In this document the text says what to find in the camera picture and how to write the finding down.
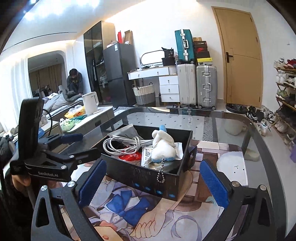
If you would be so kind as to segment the left hand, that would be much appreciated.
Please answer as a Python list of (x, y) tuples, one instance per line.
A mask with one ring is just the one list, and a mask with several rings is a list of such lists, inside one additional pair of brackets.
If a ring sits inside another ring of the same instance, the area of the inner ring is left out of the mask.
[[(31, 177), (30, 176), (12, 175), (11, 179), (12, 179), (15, 189), (20, 192), (23, 192), (31, 184)], [(55, 181), (47, 181), (46, 184), (50, 188), (56, 188), (57, 186), (59, 186), (59, 183), (55, 182)]]

